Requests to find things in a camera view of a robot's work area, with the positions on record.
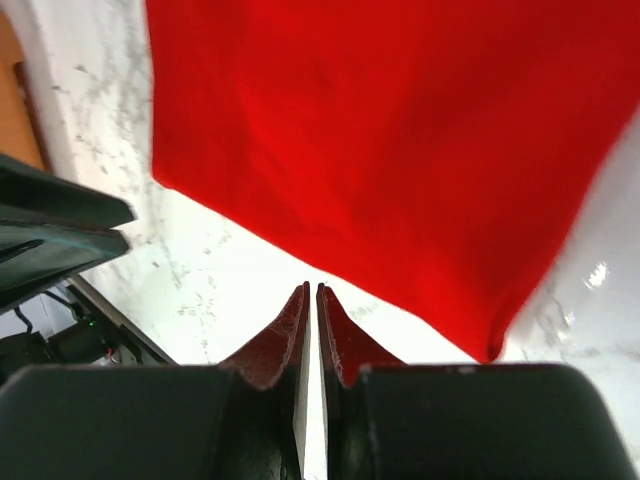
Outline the orange plastic basket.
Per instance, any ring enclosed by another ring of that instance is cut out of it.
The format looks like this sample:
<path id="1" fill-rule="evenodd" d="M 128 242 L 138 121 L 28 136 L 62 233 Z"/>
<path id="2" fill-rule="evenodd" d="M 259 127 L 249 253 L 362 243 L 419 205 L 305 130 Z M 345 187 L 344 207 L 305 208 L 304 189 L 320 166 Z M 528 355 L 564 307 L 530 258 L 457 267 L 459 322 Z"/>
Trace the orange plastic basket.
<path id="1" fill-rule="evenodd" d="M 8 17 L 1 13 L 1 153 L 48 169 L 25 70 L 25 55 Z"/>

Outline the bright red t shirt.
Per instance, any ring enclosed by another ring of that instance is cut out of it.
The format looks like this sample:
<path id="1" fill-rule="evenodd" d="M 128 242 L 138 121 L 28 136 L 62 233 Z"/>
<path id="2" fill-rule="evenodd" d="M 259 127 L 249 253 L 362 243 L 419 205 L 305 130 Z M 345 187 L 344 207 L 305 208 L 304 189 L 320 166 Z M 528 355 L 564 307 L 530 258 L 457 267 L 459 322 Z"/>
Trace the bright red t shirt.
<path id="1" fill-rule="evenodd" d="M 639 104 L 635 1 L 150 1 L 155 179 L 494 360 Z"/>

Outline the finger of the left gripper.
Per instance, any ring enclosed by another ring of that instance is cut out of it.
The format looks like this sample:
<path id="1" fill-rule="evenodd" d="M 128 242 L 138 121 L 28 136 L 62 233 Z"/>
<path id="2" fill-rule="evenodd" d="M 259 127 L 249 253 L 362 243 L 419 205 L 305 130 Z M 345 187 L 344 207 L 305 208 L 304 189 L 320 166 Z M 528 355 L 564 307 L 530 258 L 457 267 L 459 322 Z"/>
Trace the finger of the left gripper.
<path id="1" fill-rule="evenodd" d="M 1 156 L 2 227 L 61 227 L 94 233 L 134 220 L 131 207 L 117 197 Z"/>
<path id="2" fill-rule="evenodd" d="M 117 230 L 3 219 L 1 311 L 128 251 Z"/>

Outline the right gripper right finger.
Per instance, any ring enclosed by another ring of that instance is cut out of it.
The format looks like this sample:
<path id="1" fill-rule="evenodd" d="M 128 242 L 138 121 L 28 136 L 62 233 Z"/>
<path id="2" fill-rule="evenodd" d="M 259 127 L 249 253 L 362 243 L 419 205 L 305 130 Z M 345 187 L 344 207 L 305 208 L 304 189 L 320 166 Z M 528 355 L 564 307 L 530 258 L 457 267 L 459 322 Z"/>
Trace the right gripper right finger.
<path id="1" fill-rule="evenodd" d="M 324 420 L 330 479 L 374 479 L 368 406 L 358 385 L 364 367 L 398 367 L 404 362 L 382 347 L 347 314 L 334 290 L 316 293 Z"/>

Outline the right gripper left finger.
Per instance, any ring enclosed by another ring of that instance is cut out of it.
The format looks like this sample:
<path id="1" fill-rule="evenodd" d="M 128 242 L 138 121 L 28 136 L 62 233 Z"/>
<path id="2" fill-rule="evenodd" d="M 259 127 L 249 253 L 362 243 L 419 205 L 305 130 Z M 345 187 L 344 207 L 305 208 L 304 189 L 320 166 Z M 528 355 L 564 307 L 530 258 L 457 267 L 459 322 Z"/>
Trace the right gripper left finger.
<path id="1" fill-rule="evenodd" d="M 219 364 L 233 375 L 219 436 L 221 479 L 301 479 L 309 380 L 310 285 Z"/>

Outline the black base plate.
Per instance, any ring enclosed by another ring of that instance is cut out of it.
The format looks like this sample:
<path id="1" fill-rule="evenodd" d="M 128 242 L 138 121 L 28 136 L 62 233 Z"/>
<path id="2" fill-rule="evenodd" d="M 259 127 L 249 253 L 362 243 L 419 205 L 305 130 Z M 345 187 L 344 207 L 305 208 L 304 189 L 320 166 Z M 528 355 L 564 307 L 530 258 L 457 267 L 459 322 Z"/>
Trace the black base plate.
<path id="1" fill-rule="evenodd" d="M 1 382 L 35 365 L 153 366 L 171 357 L 86 282 L 59 283 L 1 314 Z"/>

